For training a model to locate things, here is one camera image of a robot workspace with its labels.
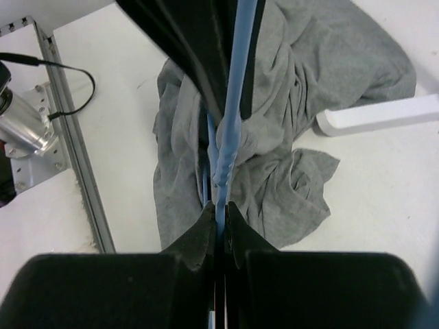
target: white block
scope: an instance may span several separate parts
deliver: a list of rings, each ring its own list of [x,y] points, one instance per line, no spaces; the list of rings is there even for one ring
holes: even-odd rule
[[[439,121],[439,94],[317,114],[320,129],[341,136]]]

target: crumpled fabric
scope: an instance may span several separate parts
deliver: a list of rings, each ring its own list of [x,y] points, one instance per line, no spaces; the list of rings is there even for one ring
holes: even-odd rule
[[[275,247],[330,215],[324,183],[338,160],[293,142],[317,113],[412,97],[414,68],[399,45],[349,0],[267,0],[257,44],[252,116],[242,125],[230,199]],[[158,77],[154,175],[162,247],[202,211],[200,94],[171,61]],[[217,127],[221,146],[222,124]]]

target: white table surface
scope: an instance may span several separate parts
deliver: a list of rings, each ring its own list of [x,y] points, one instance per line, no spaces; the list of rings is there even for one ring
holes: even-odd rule
[[[356,0],[413,59],[418,95],[439,87],[439,38],[433,33],[439,30],[439,7],[435,0],[422,2]],[[65,64],[97,78],[96,98],[78,119],[115,246],[119,252],[156,252],[152,125],[165,57],[116,5],[54,36]],[[90,90],[75,73],[68,80],[79,105]],[[339,138],[310,130],[294,147],[326,151],[342,161],[325,187],[332,216],[288,249],[390,252],[412,267],[427,290],[439,251],[439,123]]]
[[[41,57],[32,25],[0,37],[0,51]],[[49,80],[44,67],[6,63],[19,95]],[[0,302],[16,272],[49,252],[97,252],[75,173],[67,169],[0,208]]]

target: silver cylinder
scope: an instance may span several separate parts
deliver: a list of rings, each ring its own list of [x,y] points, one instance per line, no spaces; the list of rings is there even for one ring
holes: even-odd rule
[[[0,139],[33,153],[47,146],[46,125],[40,114],[11,90],[0,96]]]

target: white surface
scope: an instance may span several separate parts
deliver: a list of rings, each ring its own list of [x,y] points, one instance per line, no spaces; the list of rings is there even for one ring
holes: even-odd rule
[[[328,136],[439,121],[439,94],[388,101],[317,114],[319,128]]]
[[[21,266],[49,252],[96,252],[71,169],[0,208],[0,301]]]
[[[0,37],[0,52],[22,53],[42,58],[34,26],[28,25]],[[9,62],[4,62],[4,64],[12,75],[9,88],[19,95],[37,84],[49,81],[46,68],[43,66],[26,66]]]
[[[398,41],[418,76],[417,95],[439,93],[439,1],[353,0]]]
[[[420,69],[418,95],[437,92],[436,0],[356,2],[407,48]],[[156,251],[151,127],[163,57],[114,5],[55,36],[62,61],[98,79],[97,98],[79,118],[116,248]],[[88,93],[78,90],[77,79],[69,76],[80,103]],[[426,289],[439,220],[438,133],[439,123],[426,123],[339,138],[304,134],[295,147],[321,149],[342,162],[325,189],[333,215],[292,249],[391,252],[410,264]]]
[[[165,57],[116,5],[61,27],[54,36],[62,62],[89,70],[97,80],[96,97],[78,120],[116,250],[157,252],[152,126]],[[67,78],[78,106],[90,86],[80,73],[67,72]]]
[[[32,26],[0,37],[0,51],[41,56]],[[48,81],[47,72],[11,65],[10,87],[17,93]],[[47,252],[87,252],[91,228],[72,170],[20,194],[0,208],[0,300],[16,271],[29,258]]]
[[[0,27],[30,15],[47,32],[98,10],[113,0],[0,0]]]

